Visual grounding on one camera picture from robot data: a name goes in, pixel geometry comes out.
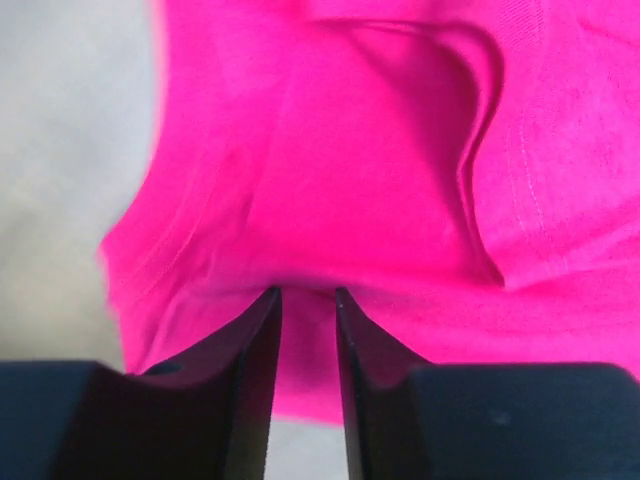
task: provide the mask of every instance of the pink t-shirt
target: pink t-shirt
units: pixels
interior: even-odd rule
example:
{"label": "pink t-shirt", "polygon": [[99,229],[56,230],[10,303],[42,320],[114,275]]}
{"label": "pink t-shirt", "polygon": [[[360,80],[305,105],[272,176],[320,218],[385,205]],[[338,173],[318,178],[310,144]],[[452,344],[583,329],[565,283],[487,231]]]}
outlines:
{"label": "pink t-shirt", "polygon": [[640,376],[640,3],[166,1],[102,254],[142,372],[283,287],[275,412],[341,419],[334,289],[434,362]]}

